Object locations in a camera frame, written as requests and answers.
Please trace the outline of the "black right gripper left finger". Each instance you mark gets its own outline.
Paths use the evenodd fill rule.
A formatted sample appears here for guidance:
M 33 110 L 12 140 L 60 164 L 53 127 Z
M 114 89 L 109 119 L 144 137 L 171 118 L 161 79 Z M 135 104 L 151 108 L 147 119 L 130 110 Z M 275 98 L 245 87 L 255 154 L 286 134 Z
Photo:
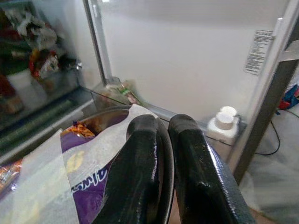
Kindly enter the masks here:
M 159 185 L 158 123 L 152 115 L 140 115 L 130 122 L 110 167 L 98 223 L 156 223 Z

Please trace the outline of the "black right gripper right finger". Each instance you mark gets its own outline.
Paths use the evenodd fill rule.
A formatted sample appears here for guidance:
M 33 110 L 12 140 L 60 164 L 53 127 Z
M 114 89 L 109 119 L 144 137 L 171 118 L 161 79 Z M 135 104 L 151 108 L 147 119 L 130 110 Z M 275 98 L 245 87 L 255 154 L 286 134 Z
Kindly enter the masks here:
M 196 121 L 177 114 L 168 133 L 175 160 L 175 191 L 183 224 L 254 224 L 228 165 Z

